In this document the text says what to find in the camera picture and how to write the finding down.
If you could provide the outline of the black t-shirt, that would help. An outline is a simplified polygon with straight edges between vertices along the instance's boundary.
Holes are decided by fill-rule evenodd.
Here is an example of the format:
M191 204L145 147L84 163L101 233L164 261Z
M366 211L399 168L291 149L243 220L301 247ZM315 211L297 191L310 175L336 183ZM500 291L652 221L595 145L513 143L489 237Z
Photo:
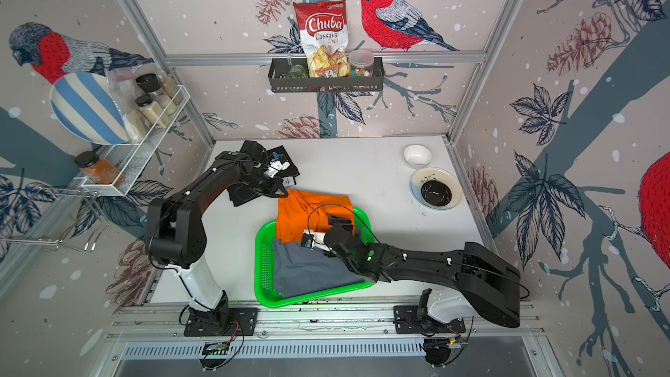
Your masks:
M262 163L263 172L265 173L267 169L267 163L279 155L283 155L291 164L291 167L276 175L275 177L281 177L284 181L284 186L286 188L291 188L297 184L297 177L300 175L300 172L284 146L278 146L266 151ZM261 195L255 194L246 184L243 183L236 183L231 185L228 188L228 192L230 200L235 207L247 204L248 202L257 199L258 197L261 197Z

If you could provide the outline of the orange t-shirt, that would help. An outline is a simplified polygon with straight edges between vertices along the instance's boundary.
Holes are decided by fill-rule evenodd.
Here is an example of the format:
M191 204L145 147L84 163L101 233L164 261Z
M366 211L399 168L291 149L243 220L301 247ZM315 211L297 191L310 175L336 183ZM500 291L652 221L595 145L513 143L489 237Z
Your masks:
M283 244L300 243L305 230L328 232L328 216L355 223L349 197L288 190L288 197L277 201L276 238Z

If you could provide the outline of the grey t-shirt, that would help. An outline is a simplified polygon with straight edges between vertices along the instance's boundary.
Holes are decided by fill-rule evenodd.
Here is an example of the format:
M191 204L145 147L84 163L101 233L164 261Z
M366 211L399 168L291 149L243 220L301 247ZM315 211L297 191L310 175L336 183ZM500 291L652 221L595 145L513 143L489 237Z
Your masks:
M320 250L313 251L298 243L283 244L278 239L272 241L272 248L272 288L282 298L295 298L364 282L338 258L329 258Z

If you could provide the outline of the green plastic basket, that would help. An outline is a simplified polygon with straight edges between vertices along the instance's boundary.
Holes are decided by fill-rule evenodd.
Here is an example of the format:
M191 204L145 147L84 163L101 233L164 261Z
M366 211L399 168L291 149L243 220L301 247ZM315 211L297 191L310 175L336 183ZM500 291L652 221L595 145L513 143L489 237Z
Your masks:
M254 293L258 302L264 307L287 307L289 305L319 300L320 298L328 298L344 293L350 293L351 291L364 290L373 286L372 283L363 281L357 284L350 284L350 286L340 286L293 298L284 298L283 295L277 293L274 288L275 255L273 242L276 240L276 223L276 220L269 221L264 224L256 234Z

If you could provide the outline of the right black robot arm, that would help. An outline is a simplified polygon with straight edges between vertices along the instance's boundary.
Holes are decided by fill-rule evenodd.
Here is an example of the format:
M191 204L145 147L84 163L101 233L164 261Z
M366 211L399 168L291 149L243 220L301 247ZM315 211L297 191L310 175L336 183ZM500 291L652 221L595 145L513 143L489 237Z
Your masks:
M448 287L462 294L488 322L507 328L520 326L520 272L483 245L467 242L460 250L409 251L365 243L356 237L353 225L339 218L330 225L324 245L365 281L416 281Z

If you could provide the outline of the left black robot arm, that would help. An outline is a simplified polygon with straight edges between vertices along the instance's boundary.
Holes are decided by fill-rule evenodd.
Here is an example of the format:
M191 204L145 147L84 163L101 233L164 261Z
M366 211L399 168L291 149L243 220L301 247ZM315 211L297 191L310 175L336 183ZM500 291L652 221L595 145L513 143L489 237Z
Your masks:
M202 215L230 186L241 183L260 197L286 198L284 178L295 165L277 150L245 141L238 151L223 151L193 183L148 205L145 248L158 270L173 272L188 294L189 319L224 330L232 321L225 291L204 259L207 245Z

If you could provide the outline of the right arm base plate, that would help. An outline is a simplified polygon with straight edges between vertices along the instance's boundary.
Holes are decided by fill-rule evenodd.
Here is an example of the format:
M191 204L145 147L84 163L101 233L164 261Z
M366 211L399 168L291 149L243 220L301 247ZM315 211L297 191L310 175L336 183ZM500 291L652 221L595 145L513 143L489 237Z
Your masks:
M393 323L397 334L431 336L438 333L461 334L467 331L463 319L454 319L444 324L425 312L420 312L418 305L396 305Z

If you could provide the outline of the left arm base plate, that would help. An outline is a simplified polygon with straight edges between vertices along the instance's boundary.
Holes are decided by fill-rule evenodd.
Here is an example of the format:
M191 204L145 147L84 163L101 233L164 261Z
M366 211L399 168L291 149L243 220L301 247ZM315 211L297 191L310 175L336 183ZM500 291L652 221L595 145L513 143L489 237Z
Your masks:
M226 308L222 311L201 312L188 309L185 337L244 336L254 334L258 308Z

